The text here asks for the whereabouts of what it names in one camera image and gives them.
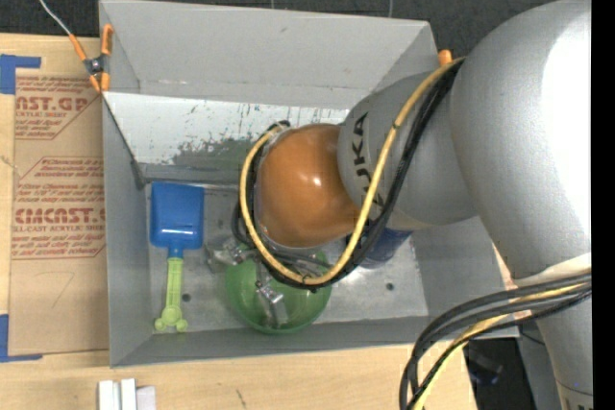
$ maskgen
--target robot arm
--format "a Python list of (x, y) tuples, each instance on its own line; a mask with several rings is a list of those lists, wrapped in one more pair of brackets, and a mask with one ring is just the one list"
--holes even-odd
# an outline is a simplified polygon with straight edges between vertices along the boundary
[[(387, 226), (416, 230), (478, 214), (516, 279), (588, 255), (590, 37), (591, 0), (559, 1), (514, 17), (454, 64), (452, 89), (422, 132)], [(258, 228), (270, 243), (312, 248), (327, 238), (311, 231), (334, 239), (353, 228), (392, 115), (428, 75), (368, 96), (324, 140), (303, 128), (270, 146), (255, 187)], [(413, 109), (397, 129), (379, 189), (396, 180), (420, 117)], [(376, 219), (383, 197), (373, 202)], [(562, 407), (593, 408), (591, 300), (538, 324)]]

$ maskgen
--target table surface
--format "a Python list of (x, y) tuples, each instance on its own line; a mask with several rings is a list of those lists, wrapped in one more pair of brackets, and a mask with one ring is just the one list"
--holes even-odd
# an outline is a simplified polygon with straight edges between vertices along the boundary
[[(27, 54), (33, 44), (58, 44), (50, 36), (0, 35), (0, 41), (5, 54)], [(87, 43), (95, 46), (97, 40)], [(0, 95), (0, 313), (8, 309), (13, 135), (7, 129), (13, 113), (14, 97)], [(435, 346), (434, 355), (444, 348)], [(106, 350), (47, 354), (36, 361), (0, 364), (0, 398), (1, 406), (11, 409), (94, 409), (98, 381), (133, 377), (137, 386), (156, 387), (159, 410), (394, 409), (410, 351), (411, 345), (404, 345), (122, 369), (110, 369)], [(428, 402), (430, 410), (477, 408), (462, 354), (436, 381)]]

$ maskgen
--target green object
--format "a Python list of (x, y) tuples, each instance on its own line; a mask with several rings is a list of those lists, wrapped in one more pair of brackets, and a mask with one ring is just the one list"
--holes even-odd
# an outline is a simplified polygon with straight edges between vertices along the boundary
[(184, 260), (182, 258), (167, 258), (166, 261), (166, 306), (160, 317), (154, 322), (154, 327), (158, 331), (163, 331), (168, 326), (174, 326), (178, 331), (186, 331), (188, 322), (182, 318), (182, 309), (180, 308)]
[(288, 315), (286, 323), (273, 327), (258, 297), (256, 282), (257, 265), (253, 259), (247, 259), (226, 270), (225, 284), (231, 306), (249, 326), (268, 334), (294, 333), (311, 325), (327, 307), (332, 290), (329, 286), (313, 293), (272, 279), (269, 286), (283, 294)]

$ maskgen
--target green ball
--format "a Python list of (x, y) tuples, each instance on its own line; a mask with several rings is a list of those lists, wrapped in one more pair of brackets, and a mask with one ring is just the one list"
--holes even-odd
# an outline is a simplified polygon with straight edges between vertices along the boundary
[(267, 334), (294, 333), (311, 325), (324, 311), (331, 296), (331, 286), (315, 293), (298, 289), (274, 279), (270, 287), (283, 294), (288, 322), (280, 327), (270, 326), (267, 314), (258, 298), (257, 265), (253, 259), (227, 268), (225, 284), (229, 302), (238, 315), (252, 328)]

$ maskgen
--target white object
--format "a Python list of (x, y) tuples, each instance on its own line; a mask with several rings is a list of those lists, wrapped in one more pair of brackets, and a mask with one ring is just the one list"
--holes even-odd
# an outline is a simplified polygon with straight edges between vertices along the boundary
[(153, 386), (136, 388), (136, 379), (105, 380), (98, 383), (98, 410), (156, 410)]

